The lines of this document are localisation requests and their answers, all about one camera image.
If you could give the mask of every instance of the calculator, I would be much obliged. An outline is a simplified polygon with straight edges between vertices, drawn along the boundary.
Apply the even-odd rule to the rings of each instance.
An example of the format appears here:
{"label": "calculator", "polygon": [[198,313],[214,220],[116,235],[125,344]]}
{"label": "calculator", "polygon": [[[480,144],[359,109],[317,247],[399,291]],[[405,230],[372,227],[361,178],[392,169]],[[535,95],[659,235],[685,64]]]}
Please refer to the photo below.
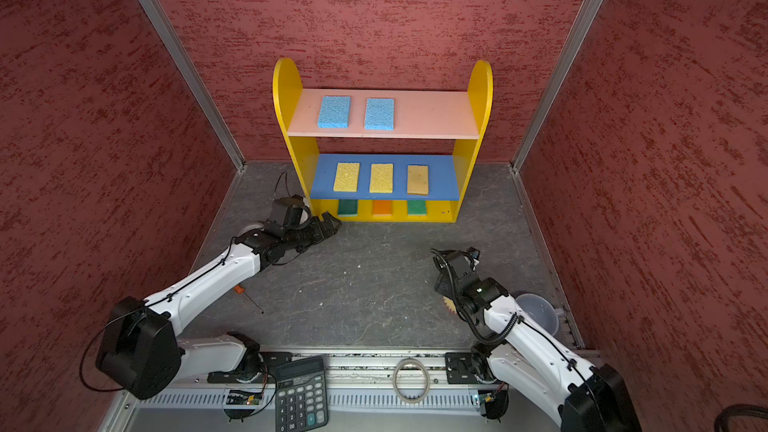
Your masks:
{"label": "calculator", "polygon": [[277,432],[303,432],[328,424],[326,369],[322,357],[310,357],[273,370]]}

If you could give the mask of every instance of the screwdriver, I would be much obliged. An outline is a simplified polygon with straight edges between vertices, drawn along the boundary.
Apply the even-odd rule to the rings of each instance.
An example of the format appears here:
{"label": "screwdriver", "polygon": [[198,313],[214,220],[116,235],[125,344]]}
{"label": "screwdriver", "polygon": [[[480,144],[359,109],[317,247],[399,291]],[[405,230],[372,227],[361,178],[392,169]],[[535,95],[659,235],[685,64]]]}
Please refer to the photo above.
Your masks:
{"label": "screwdriver", "polygon": [[262,311],[262,310],[261,310],[261,307],[259,307],[258,305],[256,305],[256,303],[254,302],[254,300],[253,300],[251,297],[248,297],[248,294],[246,294],[246,293],[245,293],[245,288],[244,288],[242,285],[240,285],[240,284],[238,284],[238,285],[235,285],[235,288],[234,288],[234,289],[232,289],[232,290],[234,290],[235,292],[237,292],[237,293],[238,293],[238,294],[240,294],[240,295],[245,295],[245,298],[247,298],[247,299],[248,299],[248,301],[249,301],[250,303],[252,303],[252,304],[254,305],[254,307],[255,307],[255,308],[259,309],[259,310],[261,311],[261,313],[262,313],[262,314],[264,313],[264,311]]}

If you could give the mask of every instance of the robotic arm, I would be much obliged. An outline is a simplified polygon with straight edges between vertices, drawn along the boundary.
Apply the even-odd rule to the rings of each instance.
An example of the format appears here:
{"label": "robotic arm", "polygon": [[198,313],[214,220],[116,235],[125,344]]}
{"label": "robotic arm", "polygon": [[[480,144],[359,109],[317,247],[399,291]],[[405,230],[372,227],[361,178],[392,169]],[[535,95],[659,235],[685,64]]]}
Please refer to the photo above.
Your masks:
{"label": "robotic arm", "polygon": [[243,280],[278,264],[289,250],[303,253],[341,226],[328,212],[313,217],[302,197],[275,200],[264,228],[233,237],[214,260],[143,301],[126,297],[112,309],[96,367],[139,399],[177,378],[212,370],[248,381],[261,371],[258,344],[229,333],[213,339],[177,339],[200,312]]}
{"label": "robotic arm", "polygon": [[[609,365],[596,368],[543,330],[493,278],[475,272],[479,251],[437,251],[435,290],[480,342],[473,368],[482,381],[501,380],[541,408],[563,432],[639,432],[624,380]],[[485,325],[492,333],[483,336]]]}

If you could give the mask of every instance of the toy shelf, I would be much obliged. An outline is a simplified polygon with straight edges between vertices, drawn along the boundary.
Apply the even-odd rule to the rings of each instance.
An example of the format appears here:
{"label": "toy shelf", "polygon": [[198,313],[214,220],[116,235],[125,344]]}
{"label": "toy shelf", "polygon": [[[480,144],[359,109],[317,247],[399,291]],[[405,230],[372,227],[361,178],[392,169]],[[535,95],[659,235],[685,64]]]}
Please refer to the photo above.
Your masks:
{"label": "toy shelf", "polygon": [[[359,162],[357,192],[336,192],[336,164]],[[394,164],[392,193],[370,193],[371,164]],[[408,166],[429,167],[429,195],[408,194]],[[369,198],[375,200],[459,200],[453,156],[390,156],[385,154],[320,154],[311,198]]]}
{"label": "toy shelf", "polygon": [[[345,129],[321,129],[317,114],[324,96],[350,97],[350,124]],[[366,100],[395,100],[394,130],[366,130]],[[466,92],[421,90],[304,89],[288,127],[295,137],[381,137],[389,139],[477,139],[475,115]]]}
{"label": "toy shelf", "polygon": [[[348,222],[455,222],[469,177],[475,167],[493,98],[491,65],[479,60],[466,92],[417,90],[304,89],[296,64],[277,61],[272,82],[275,114],[283,132],[296,174],[312,213],[338,216],[340,199],[357,200],[357,215],[340,217]],[[317,126],[323,96],[350,96],[350,124],[346,129]],[[366,99],[395,99],[395,129],[365,130]],[[386,154],[321,154],[316,137],[375,137],[390,139],[455,139],[450,156]],[[359,162],[358,192],[335,192],[336,164]],[[370,165],[394,164],[393,190],[369,192]],[[429,166],[429,195],[406,192],[408,166]],[[392,214],[374,216],[375,200],[391,200]],[[410,216],[408,201],[424,201],[426,215]]]}

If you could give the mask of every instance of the textured red wall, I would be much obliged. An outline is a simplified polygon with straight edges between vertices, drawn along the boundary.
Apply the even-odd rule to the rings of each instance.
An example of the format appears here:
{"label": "textured red wall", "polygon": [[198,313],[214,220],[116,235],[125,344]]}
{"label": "textured red wall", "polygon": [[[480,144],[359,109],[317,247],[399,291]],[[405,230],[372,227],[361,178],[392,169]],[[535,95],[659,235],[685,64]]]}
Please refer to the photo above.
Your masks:
{"label": "textured red wall", "polygon": [[[306,87],[462,90],[490,60],[481,160],[509,160],[581,0],[160,0],[248,159],[289,158],[272,71]],[[323,139],[324,152],[442,152],[452,141]]]}
{"label": "textured red wall", "polygon": [[234,168],[136,0],[0,0],[0,37],[0,430],[94,430],[83,346],[186,275]]}
{"label": "textured red wall", "polygon": [[766,111],[768,0],[605,0],[524,164],[646,430],[768,405]]}

